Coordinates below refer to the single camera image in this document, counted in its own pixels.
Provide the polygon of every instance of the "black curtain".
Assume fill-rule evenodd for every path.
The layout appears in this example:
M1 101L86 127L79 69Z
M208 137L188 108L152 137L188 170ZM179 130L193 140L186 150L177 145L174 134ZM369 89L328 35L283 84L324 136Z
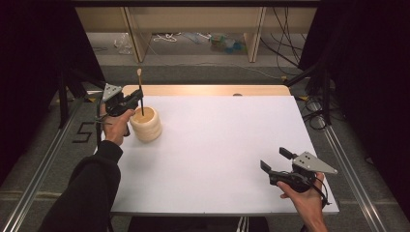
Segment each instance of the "black curtain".
M410 219L408 91L410 90L410 4L408 1L357 1L339 53L330 64L337 99L387 186ZM319 8L307 37L301 69L321 55L337 16L351 9Z

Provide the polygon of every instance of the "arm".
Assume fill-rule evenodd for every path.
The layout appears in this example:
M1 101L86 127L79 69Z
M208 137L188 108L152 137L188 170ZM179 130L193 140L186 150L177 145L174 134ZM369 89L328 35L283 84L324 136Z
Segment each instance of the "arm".
M67 189L45 216L39 231L106 231L109 212L121 179L117 162L123 154L129 110L106 118L105 141L94 156L84 158L74 169Z
M316 173L316 177L322 182L325 178L323 173ZM322 189L321 182L316 180L314 184ZM284 182L278 182L278 187L284 192L280 198L292 200L309 232L328 231L322 213L322 199L315 189L311 188L306 192L299 193Z

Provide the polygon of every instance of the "finger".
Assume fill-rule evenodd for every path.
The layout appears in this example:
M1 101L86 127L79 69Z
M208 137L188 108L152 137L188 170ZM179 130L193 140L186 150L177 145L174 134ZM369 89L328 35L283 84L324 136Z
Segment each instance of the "finger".
M320 181L315 181L314 185L318 189L322 189L322 182L323 182L323 180L325 180L325 175L322 172L316 172L316 178Z
M286 199L286 198L289 198L289 196L288 196L286 193L284 193L284 194L281 194L281 195L280 195L280 198Z
M297 193L295 190L293 190L285 182L279 181L279 182L277 182L277 186L290 198L292 198L292 196Z
M128 121L132 115L135 114L135 110L128 109L122 116Z

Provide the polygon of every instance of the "person's left hand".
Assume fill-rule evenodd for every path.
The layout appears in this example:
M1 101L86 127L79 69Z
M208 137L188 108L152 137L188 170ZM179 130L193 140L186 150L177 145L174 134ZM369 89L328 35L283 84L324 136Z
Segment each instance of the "person's left hand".
M105 140L111 141L118 146L123 144L124 135L127 133L127 122L134 114L134 110L127 110L118 117L105 116L103 118L103 132Z

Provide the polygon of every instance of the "table surface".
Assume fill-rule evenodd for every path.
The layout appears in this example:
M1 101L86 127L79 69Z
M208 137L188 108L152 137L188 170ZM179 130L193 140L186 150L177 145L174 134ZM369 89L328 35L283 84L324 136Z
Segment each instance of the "table surface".
M279 147L315 155L294 98L232 97L228 96L230 87L235 86L217 89L222 87L227 90L225 96L209 96L209 91L203 92L208 96L199 96L200 92L195 92L196 96L150 96L143 86L144 106L159 112L162 134L151 143L140 142L133 133L125 139L119 161L122 180L112 213L296 213L292 202L279 198L280 189L271 186L260 169L264 160L273 170L291 171L291 161L278 153ZM324 213L335 214L338 207L329 187L328 192L334 204L325 207Z

